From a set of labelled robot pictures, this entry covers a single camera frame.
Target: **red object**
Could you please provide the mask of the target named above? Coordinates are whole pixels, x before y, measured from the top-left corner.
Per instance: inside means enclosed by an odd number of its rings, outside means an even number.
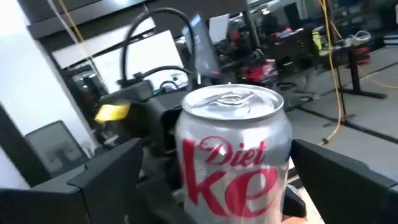
[[[359,55],[369,56],[369,52],[370,52],[369,47],[359,47],[355,49],[355,54],[358,56]],[[369,63],[371,63],[371,60],[369,58],[356,61],[357,65],[367,65]]]
[[[241,38],[241,34],[238,30],[232,30],[229,36],[231,37],[233,42],[238,41]]]
[[[262,65],[254,68],[246,67],[243,68],[243,73],[244,73],[243,77],[246,80],[256,81],[256,80],[261,80],[261,77],[264,75],[264,69]]]

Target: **diet coke can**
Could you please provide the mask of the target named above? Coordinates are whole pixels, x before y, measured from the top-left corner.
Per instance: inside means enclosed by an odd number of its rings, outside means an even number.
[[[283,98],[252,85],[189,93],[176,127],[184,207],[197,223],[282,219],[292,131]]]

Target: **black cable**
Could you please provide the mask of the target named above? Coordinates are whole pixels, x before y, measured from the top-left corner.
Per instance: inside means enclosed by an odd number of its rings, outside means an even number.
[[[166,84],[171,84],[175,87],[175,90],[178,90],[178,85],[175,82],[170,81],[170,80],[166,80],[166,81],[162,82],[162,84],[160,84],[159,90],[161,91],[162,88],[164,87],[164,85],[166,85]]]
[[[149,75],[152,75],[153,73],[160,72],[163,70],[178,70],[181,72],[185,72],[188,76],[191,74],[191,72],[186,68],[182,68],[182,67],[179,67],[176,65],[166,65],[166,66],[160,66],[157,68],[153,68],[153,69],[149,70],[148,72],[145,72],[144,74],[142,74],[141,77],[145,78],[145,77],[148,77]]]
[[[159,14],[159,13],[165,13],[165,14],[173,14],[175,16],[178,16],[179,18],[181,18],[184,23],[188,26],[188,31],[190,34],[190,39],[191,39],[191,43],[192,43],[192,59],[191,59],[191,69],[194,70],[195,69],[195,58],[196,58],[196,51],[195,51],[195,38],[194,38],[194,33],[193,33],[193,29],[192,26],[190,24],[190,21],[188,19],[188,17],[182,13],[181,11],[178,11],[176,9],[172,9],[172,8],[160,8],[160,9],[155,9],[153,11],[144,11],[141,14],[139,14],[136,19],[132,22],[129,31],[127,32],[126,38],[124,39],[123,42],[123,47],[122,47],[122,55],[121,55],[121,78],[122,81],[127,83],[127,48],[130,44],[130,37],[132,36],[132,34],[134,33],[134,31],[137,29],[138,25],[143,22],[144,20],[150,18],[150,16],[153,16],[154,14]],[[174,70],[182,70],[184,68],[180,68],[178,66],[172,66],[173,68],[169,68],[169,66],[163,66],[163,67],[159,67],[159,68],[155,68],[152,69],[146,73],[143,74],[144,77],[151,75],[155,72],[159,72],[161,70],[170,70],[170,69],[174,69]],[[184,69],[183,72],[186,72],[187,74],[190,74],[190,72],[186,69]]]

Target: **can lid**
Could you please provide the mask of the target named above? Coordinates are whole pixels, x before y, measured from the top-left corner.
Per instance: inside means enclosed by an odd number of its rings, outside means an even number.
[[[242,120],[270,115],[283,104],[283,97],[270,89],[227,84],[195,90],[184,98],[182,106],[186,112],[202,118]]]

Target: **monitor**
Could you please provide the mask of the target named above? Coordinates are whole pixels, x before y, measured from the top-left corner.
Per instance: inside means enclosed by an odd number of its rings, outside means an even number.
[[[51,177],[70,171],[88,161],[63,121],[56,121],[25,135]]]
[[[199,15],[191,20],[191,26],[195,34],[195,50],[197,57],[195,66],[200,75],[210,78],[220,78],[221,69],[218,63],[216,50],[211,41],[207,26]],[[188,49],[192,51],[192,44],[188,27],[184,27],[182,33],[185,37]]]

